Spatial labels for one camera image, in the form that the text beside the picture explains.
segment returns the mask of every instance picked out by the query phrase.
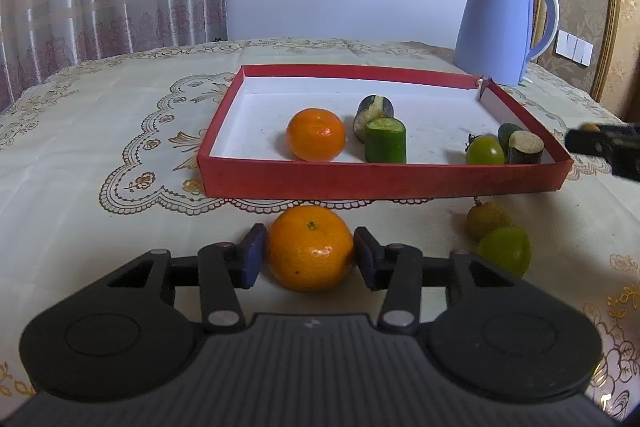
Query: mandarin orange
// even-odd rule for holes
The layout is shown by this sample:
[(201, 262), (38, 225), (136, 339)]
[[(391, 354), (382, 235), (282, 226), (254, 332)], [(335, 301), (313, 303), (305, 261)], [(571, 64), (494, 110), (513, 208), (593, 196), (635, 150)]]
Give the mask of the mandarin orange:
[(353, 262), (353, 237), (337, 214), (322, 206), (295, 206), (267, 235), (267, 261), (276, 279), (297, 291), (322, 291), (339, 283)]
[(291, 152), (307, 162), (328, 162), (344, 149), (344, 126), (331, 111), (309, 108), (297, 113), (287, 126)]

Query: green grape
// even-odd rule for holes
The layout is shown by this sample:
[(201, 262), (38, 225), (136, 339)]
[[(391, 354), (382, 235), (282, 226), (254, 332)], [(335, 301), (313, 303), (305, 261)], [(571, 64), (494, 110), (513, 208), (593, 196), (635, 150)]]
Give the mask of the green grape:
[(480, 240), (476, 253), (507, 272), (522, 277), (531, 261), (529, 235), (518, 227), (500, 227)]
[(468, 165), (504, 165), (504, 152), (495, 136), (478, 136), (466, 150)]

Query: light switch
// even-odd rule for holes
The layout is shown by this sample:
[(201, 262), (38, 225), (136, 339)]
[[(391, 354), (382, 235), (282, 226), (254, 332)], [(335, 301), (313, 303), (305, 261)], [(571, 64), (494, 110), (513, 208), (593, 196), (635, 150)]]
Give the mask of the light switch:
[(567, 32), (558, 30), (558, 41), (556, 42), (556, 53), (566, 57), (566, 38), (569, 36)]
[(578, 37), (569, 33), (566, 37), (566, 57), (574, 59), (575, 45), (578, 43)]
[(578, 64), (582, 63), (582, 54), (584, 53), (585, 45), (586, 42), (582, 39), (577, 39), (577, 41), (575, 42), (574, 56), (572, 57), (574, 62), (578, 62)]
[(562, 55), (562, 57), (570, 58), (583, 66), (589, 66), (591, 64), (591, 55), (593, 54), (593, 44), (579, 39), (575, 35), (571, 35), (571, 33), (558, 30), (556, 53)]
[(588, 66), (591, 63), (591, 55), (593, 54), (593, 44), (590, 42), (584, 43), (584, 53), (582, 54), (582, 61), (580, 62), (583, 66)]

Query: light blue kettle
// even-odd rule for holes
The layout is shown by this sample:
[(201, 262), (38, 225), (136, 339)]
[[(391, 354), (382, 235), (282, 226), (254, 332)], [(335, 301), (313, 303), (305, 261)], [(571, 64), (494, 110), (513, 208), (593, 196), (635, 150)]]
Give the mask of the light blue kettle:
[(531, 47), (533, 0), (466, 0), (454, 63), (461, 70), (516, 86), (527, 63), (541, 55), (558, 31), (558, 0), (546, 3), (546, 28)]

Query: green cucumber slice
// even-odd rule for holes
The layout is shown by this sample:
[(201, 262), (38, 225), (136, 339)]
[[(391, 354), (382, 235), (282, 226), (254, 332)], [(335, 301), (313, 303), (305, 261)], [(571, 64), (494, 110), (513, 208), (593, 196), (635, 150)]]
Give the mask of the green cucumber slice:
[(364, 154), (369, 163), (406, 163), (406, 129), (396, 118), (381, 117), (365, 125)]

